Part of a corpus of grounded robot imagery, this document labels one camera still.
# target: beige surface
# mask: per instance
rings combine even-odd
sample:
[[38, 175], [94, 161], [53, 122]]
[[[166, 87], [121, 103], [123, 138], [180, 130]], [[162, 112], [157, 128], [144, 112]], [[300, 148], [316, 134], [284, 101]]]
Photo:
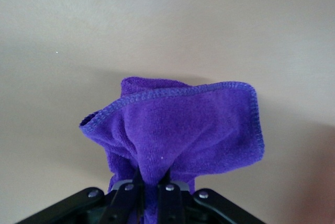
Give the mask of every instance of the beige surface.
[[107, 189], [77, 126], [131, 75], [252, 84], [264, 160], [197, 187], [267, 223], [330, 223], [334, 56], [335, 0], [0, 0], [0, 223]]

